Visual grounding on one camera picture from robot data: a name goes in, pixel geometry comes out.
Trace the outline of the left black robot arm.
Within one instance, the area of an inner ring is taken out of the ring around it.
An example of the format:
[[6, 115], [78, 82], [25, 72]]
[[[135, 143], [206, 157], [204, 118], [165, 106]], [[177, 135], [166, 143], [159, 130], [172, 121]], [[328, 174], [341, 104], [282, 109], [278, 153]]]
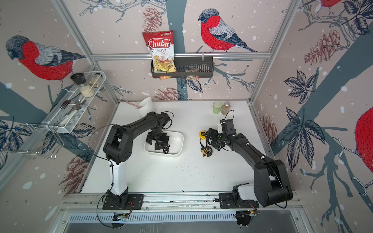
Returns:
[[172, 124], [168, 113], [149, 112], [145, 117], [126, 125], [113, 125], [107, 137], [104, 152], [112, 168], [112, 184], [108, 192], [109, 200], [119, 206], [126, 206], [128, 202], [128, 185], [126, 183], [126, 161], [133, 151], [133, 141], [146, 131], [145, 142], [154, 145], [155, 150], [169, 153], [169, 136], [163, 131], [165, 126]]

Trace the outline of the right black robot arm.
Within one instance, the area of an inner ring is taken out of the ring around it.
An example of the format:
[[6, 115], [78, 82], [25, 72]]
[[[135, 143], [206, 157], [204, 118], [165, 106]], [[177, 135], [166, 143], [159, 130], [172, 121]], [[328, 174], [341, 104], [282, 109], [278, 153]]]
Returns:
[[286, 166], [281, 160], [273, 160], [261, 153], [243, 134], [227, 135], [210, 128], [204, 137], [216, 150], [229, 146], [251, 166], [254, 171], [253, 191], [260, 205], [265, 207], [292, 200]]

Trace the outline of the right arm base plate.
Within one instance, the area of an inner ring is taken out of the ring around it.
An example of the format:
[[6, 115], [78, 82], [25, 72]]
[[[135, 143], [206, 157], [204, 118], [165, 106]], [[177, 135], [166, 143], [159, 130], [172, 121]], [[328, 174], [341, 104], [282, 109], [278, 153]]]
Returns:
[[239, 194], [231, 193], [219, 193], [218, 202], [221, 209], [257, 209], [259, 208], [259, 202], [255, 200], [243, 200]]

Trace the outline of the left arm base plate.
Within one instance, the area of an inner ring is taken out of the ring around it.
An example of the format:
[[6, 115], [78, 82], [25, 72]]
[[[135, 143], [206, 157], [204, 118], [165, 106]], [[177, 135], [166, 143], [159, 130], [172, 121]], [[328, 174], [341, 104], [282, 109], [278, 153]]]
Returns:
[[142, 208], [143, 194], [114, 195], [109, 193], [105, 197], [103, 210], [140, 210]]

